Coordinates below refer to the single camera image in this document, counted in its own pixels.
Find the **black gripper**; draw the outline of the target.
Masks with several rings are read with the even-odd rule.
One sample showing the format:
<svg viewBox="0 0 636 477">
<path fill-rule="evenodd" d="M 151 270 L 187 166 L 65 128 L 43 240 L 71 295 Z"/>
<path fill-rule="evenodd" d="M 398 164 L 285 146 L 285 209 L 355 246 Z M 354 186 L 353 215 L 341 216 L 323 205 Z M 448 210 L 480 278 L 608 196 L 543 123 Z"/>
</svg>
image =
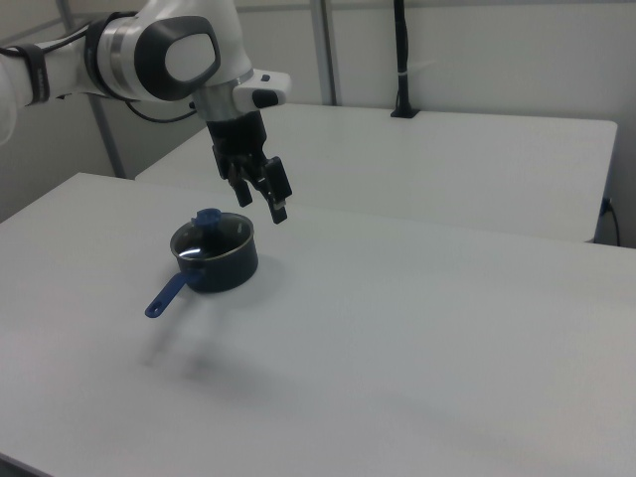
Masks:
<svg viewBox="0 0 636 477">
<path fill-rule="evenodd" d="M 292 189 L 281 159 L 266 159 L 263 145 L 267 138 L 259 111 L 241 117 L 207 123 L 219 173 L 235 191 L 238 204 L 252 203 L 247 181 L 266 199 L 272 221 L 278 225 L 287 219 L 286 200 Z"/>
</svg>

